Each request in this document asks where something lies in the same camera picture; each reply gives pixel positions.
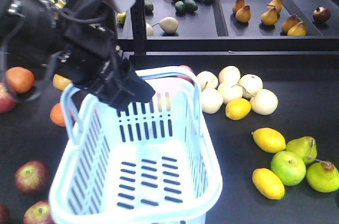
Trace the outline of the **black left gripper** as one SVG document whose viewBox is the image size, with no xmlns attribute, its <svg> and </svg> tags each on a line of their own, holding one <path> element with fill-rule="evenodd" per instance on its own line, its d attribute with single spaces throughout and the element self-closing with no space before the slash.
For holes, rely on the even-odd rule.
<svg viewBox="0 0 339 224">
<path fill-rule="evenodd" d="M 46 7 L 54 20 L 47 78 L 62 75 L 117 110 L 151 100 L 155 90 L 116 50 L 113 12 L 104 0 L 68 0 L 63 8 L 46 2 Z"/>
</svg>

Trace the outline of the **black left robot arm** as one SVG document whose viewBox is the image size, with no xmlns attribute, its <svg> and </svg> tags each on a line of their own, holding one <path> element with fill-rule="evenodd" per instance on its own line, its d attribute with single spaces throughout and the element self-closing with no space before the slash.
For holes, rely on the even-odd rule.
<svg viewBox="0 0 339 224">
<path fill-rule="evenodd" d="M 48 0 L 1 0 L 1 72 L 13 53 L 47 65 L 42 87 L 59 74 L 119 111 L 131 102 L 149 102 L 154 89 L 117 51 L 114 12 L 134 3 L 67 0 L 58 8 Z"/>
</svg>

